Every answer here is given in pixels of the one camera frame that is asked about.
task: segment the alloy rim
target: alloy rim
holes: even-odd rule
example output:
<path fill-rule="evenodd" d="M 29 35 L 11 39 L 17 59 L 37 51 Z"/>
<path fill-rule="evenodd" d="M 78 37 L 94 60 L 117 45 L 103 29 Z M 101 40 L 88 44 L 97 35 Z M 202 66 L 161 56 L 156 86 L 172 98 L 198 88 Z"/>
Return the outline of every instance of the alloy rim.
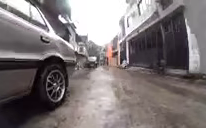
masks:
<path fill-rule="evenodd" d="M 52 102 L 59 102 L 65 93 L 65 78 L 59 70 L 51 71 L 46 80 L 46 92 Z"/>

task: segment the sky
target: sky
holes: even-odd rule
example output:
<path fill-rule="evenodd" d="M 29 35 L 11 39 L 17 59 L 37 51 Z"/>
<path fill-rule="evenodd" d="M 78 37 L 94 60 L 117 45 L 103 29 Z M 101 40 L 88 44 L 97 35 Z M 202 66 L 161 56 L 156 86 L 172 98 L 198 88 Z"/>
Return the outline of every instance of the sky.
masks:
<path fill-rule="evenodd" d="M 77 32 L 98 45 L 109 43 L 119 32 L 119 19 L 125 13 L 125 0 L 70 0 Z"/>

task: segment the silver car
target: silver car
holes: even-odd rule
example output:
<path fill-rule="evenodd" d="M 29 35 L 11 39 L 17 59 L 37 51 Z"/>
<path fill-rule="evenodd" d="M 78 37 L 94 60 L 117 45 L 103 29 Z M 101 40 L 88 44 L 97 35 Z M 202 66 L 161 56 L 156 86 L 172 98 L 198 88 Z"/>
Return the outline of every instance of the silver car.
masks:
<path fill-rule="evenodd" d="M 57 36 L 28 0 L 0 0 L 0 103 L 34 92 L 60 105 L 73 72 L 73 46 Z"/>

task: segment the door handle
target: door handle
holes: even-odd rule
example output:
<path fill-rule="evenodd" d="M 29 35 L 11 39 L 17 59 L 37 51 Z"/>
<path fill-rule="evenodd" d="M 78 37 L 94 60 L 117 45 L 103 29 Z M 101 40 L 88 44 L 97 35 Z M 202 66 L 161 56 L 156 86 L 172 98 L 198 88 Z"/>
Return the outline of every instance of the door handle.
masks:
<path fill-rule="evenodd" d="M 43 43 L 50 43 L 50 40 L 48 37 L 45 37 L 45 36 L 40 36 L 40 39 Z"/>

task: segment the street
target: street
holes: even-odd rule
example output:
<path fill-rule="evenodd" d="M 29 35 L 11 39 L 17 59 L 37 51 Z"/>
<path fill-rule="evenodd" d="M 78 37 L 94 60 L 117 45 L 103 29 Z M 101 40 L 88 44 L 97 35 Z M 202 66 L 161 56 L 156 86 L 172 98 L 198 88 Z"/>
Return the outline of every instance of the street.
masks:
<path fill-rule="evenodd" d="M 145 72 L 76 71 L 54 111 L 25 97 L 0 106 L 0 128 L 206 128 L 206 85 Z"/>

